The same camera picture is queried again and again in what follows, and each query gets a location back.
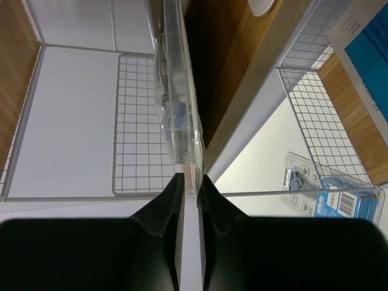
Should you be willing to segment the clear blister razor pack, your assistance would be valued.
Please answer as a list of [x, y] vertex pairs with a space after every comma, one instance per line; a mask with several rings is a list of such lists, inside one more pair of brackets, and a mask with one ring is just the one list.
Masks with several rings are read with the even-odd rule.
[[154, 52], [154, 100], [172, 162], [184, 169], [186, 192], [203, 179], [204, 141], [182, 1], [146, 1]]
[[247, 2], [252, 14], [261, 17], [272, 9], [276, 0], [247, 0]]
[[309, 159], [289, 152], [284, 189], [281, 201], [302, 216], [380, 222], [385, 193], [371, 186], [363, 175], [315, 166]]

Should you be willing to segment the grey blue Harry's box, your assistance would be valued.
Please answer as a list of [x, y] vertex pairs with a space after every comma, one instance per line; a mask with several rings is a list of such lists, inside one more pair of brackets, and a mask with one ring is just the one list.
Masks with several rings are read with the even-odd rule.
[[377, 126], [387, 125], [387, 1], [351, 1], [327, 39]]

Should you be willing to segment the clear blister razor pack top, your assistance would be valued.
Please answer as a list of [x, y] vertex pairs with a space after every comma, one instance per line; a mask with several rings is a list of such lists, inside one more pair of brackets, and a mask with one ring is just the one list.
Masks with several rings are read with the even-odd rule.
[[289, 152], [284, 189], [281, 201], [302, 216], [380, 222], [385, 193], [371, 186], [363, 175], [315, 166], [309, 159]]

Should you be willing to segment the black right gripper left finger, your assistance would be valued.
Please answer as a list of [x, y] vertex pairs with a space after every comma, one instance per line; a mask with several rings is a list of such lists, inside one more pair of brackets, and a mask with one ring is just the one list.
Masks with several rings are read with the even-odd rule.
[[185, 178], [127, 218], [1, 223], [2, 290], [178, 290]]

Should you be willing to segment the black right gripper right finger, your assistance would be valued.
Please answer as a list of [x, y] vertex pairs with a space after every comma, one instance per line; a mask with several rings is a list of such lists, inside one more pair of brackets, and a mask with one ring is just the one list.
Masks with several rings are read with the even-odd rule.
[[386, 290], [387, 241], [362, 219], [250, 216], [205, 176], [204, 290]]

